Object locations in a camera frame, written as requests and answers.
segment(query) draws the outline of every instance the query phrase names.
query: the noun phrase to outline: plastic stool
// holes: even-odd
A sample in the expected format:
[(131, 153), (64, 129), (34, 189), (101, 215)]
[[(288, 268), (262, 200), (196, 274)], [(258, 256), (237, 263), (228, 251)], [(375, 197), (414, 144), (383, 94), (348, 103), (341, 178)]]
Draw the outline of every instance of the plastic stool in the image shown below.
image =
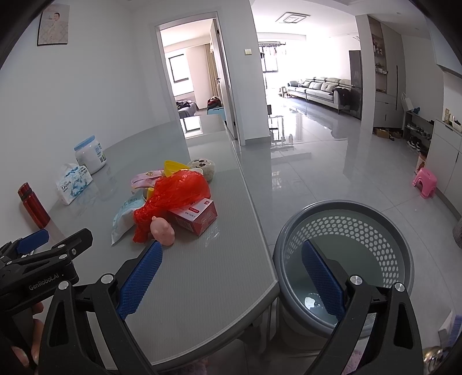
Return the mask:
[(422, 184), (422, 192), (420, 193), (422, 198), (430, 198), (435, 193), (437, 179), (435, 175), (430, 172), (427, 168), (420, 168), (417, 176), (412, 181), (412, 185), (415, 186), (420, 182)]

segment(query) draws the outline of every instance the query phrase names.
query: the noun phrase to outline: gray sofa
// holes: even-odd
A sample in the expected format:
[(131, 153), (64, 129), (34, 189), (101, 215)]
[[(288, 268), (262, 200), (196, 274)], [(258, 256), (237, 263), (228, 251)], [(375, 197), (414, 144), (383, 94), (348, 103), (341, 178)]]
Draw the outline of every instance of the gray sofa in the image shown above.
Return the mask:
[(340, 96), (335, 87), (341, 87), (351, 91), (349, 79), (312, 77), (300, 81), (290, 81), (287, 84), (287, 93), (305, 99), (312, 100), (329, 107), (335, 108), (339, 113), (341, 109), (349, 109), (349, 105), (340, 104)]

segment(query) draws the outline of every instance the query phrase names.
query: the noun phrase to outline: white plush toy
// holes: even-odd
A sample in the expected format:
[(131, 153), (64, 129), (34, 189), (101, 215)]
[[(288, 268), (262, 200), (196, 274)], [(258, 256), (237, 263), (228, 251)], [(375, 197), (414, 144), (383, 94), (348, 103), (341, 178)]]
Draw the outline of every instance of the white plush toy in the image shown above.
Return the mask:
[(211, 181), (215, 174), (215, 163), (209, 159), (195, 159), (188, 163), (190, 168), (201, 168), (204, 171), (204, 177), (207, 182)]

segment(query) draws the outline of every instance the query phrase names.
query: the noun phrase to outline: gray plastic basket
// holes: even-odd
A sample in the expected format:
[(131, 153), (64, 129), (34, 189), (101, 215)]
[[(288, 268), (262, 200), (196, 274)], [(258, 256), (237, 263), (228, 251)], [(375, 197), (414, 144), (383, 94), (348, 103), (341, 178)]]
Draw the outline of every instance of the gray plastic basket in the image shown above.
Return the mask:
[[(329, 337), (337, 324), (324, 308), (301, 260), (302, 243), (310, 239), (327, 258), (340, 262), (348, 274), (367, 283), (391, 287), (401, 282), (411, 294), (414, 264), (399, 229), (379, 211), (357, 202), (314, 203), (285, 224), (274, 247), (273, 260), (283, 307), (304, 328)], [(371, 333), (369, 314), (361, 337)]]

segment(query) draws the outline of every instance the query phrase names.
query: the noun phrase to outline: human hand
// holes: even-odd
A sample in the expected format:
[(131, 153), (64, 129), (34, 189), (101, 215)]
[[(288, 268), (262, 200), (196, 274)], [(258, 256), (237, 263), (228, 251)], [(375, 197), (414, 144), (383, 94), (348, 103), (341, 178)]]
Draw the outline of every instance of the human hand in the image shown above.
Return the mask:
[[(39, 314), (42, 311), (43, 303), (39, 302), (36, 305), (32, 306), (32, 314)], [(36, 364), (38, 364), (38, 357), (40, 354), (40, 342), (42, 340), (42, 333), (43, 323), (38, 319), (34, 319), (34, 332), (32, 334), (32, 347), (30, 349), (30, 353)], [(21, 363), (24, 365), (24, 367), (29, 367), (29, 359), (26, 353), (24, 353), (24, 351), (18, 348), (17, 346), (13, 346), (11, 349), (13, 350), (14, 354), (16, 354)]]

